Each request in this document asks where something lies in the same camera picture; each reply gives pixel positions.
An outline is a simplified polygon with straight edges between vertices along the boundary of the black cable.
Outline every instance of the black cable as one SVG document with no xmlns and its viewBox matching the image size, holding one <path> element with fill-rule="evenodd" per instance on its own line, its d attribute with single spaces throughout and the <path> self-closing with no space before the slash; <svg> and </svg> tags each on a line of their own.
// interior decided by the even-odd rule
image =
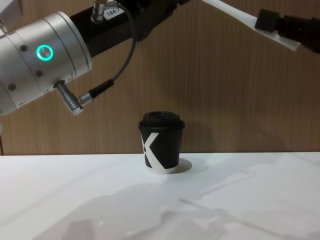
<svg viewBox="0 0 320 240">
<path fill-rule="evenodd" d="M 134 54 L 135 48 L 136 48 L 137 35 L 136 35 L 134 17 L 132 16 L 131 12 L 125 6 L 118 4 L 118 7 L 125 12 L 125 14 L 127 15 L 128 19 L 129 19 L 129 24 L 130 24 L 130 28 L 131 28 L 131 32 L 132 32 L 131 49 L 130 49 L 130 52 L 129 52 L 128 57 L 126 58 L 124 64 L 122 65 L 120 70 L 111 79 L 109 79 L 108 81 L 103 82 L 99 86 L 96 86 L 95 88 L 93 88 L 90 91 L 88 91 L 88 93 L 91 95 L 91 97 L 93 99 L 96 98 L 97 96 L 102 94 L 104 91 L 106 91 L 108 88 L 110 88 L 111 86 L 114 85 L 114 82 L 117 80 L 117 78 L 124 72 L 124 70 L 128 66 L 128 64 L 129 64 L 129 62 L 130 62 L 130 60 L 131 60 L 131 58 L 132 58 L 132 56 Z"/>
</svg>

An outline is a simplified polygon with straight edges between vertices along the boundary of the wood panel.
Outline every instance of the wood panel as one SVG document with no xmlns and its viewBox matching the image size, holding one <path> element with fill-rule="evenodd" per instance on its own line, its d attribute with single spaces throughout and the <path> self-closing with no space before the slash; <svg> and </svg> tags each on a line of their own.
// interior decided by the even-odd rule
<svg viewBox="0 0 320 240">
<path fill-rule="evenodd" d="M 317 0 L 228 0 L 258 15 L 266 8 L 320 17 Z M 91 0 L 24 0 L 21 25 L 61 10 L 69 16 Z M 93 59 L 76 94 L 114 74 L 126 41 Z M 186 122 L 183 152 L 320 151 L 320 55 L 293 52 L 200 0 L 180 7 L 143 42 L 116 85 L 73 117 L 56 92 L 9 116 L 7 155 L 140 153 L 138 122 L 169 110 Z"/>
</svg>

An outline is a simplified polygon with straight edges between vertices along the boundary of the cup lid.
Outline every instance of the cup lid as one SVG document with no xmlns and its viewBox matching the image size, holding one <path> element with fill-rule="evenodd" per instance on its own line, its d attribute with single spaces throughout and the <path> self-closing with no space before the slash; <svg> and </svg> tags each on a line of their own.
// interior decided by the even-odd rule
<svg viewBox="0 0 320 240">
<path fill-rule="evenodd" d="M 170 111 L 153 111 L 143 116 L 139 123 L 139 129 L 147 128 L 174 128 L 183 129 L 185 122 L 180 120 L 180 116 Z"/>
</svg>

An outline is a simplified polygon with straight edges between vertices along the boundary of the glowing indicator ring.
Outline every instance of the glowing indicator ring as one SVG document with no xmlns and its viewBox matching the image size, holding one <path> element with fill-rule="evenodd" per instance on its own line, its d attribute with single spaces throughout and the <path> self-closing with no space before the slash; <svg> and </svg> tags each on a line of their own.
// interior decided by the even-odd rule
<svg viewBox="0 0 320 240">
<path fill-rule="evenodd" d="M 40 53 L 41 49 L 49 50 L 50 55 L 49 56 L 42 56 Z M 50 61 L 54 57 L 54 50 L 48 45 L 40 45 L 36 49 L 36 55 L 40 60 L 47 62 L 47 61 Z"/>
</svg>

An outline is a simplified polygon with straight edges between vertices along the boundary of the white k logo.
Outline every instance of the white k logo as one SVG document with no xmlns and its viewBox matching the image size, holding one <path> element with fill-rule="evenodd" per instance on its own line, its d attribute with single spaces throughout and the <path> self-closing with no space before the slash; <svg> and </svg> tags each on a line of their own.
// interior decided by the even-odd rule
<svg viewBox="0 0 320 240">
<path fill-rule="evenodd" d="M 154 140 L 157 138 L 158 135 L 159 135 L 159 132 L 151 133 L 148 139 L 145 141 L 145 143 L 141 136 L 142 146 L 143 146 L 143 150 L 145 150 L 144 153 L 148 158 L 151 167 L 156 170 L 164 170 L 165 169 L 164 166 L 161 165 L 161 163 L 158 161 L 158 159 L 150 149 L 151 144 L 154 142 Z"/>
</svg>

